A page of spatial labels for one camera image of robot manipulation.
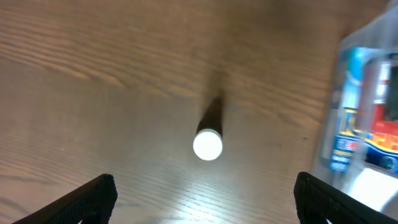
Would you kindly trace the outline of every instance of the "wood grain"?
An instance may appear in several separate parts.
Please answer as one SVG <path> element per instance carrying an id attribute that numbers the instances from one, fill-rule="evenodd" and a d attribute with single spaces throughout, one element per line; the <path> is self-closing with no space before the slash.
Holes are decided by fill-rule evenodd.
<path id="1" fill-rule="evenodd" d="M 111 223 L 298 223 L 338 42 L 385 3 L 1 0 L 0 223 L 102 173 Z M 224 151 L 204 162 L 218 88 Z"/>

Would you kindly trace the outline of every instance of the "white cap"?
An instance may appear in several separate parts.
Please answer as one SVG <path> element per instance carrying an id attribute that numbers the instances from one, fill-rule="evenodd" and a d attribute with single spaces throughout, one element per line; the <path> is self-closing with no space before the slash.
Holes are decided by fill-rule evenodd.
<path id="1" fill-rule="evenodd" d="M 203 129 L 193 140 L 193 151 L 205 161 L 212 161 L 223 151 L 223 141 L 220 134 L 213 129 Z"/>

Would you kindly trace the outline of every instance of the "cylindrical object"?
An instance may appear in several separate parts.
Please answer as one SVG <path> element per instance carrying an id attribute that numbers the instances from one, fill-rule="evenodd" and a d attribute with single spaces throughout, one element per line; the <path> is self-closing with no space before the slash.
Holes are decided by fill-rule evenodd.
<path id="1" fill-rule="evenodd" d="M 199 122 L 193 151 L 203 160 L 216 159 L 223 150 L 223 98 L 215 98 Z"/>

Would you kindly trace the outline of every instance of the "wooden surface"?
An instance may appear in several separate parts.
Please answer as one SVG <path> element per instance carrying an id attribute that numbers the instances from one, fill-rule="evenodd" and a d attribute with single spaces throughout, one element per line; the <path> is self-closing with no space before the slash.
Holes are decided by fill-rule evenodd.
<path id="1" fill-rule="evenodd" d="M 0 0 L 0 223 L 102 173 L 111 223 L 298 223 L 338 42 L 385 3 Z M 218 88 L 224 151 L 204 162 Z"/>

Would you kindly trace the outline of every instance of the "marker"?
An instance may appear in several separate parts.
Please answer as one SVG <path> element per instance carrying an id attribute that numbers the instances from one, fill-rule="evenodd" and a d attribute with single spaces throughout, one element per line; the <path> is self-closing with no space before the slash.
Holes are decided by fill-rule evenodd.
<path id="1" fill-rule="evenodd" d="M 204 161 L 218 158 L 223 151 L 223 98 L 216 97 L 207 108 L 193 140 L 193 151 Z"/>

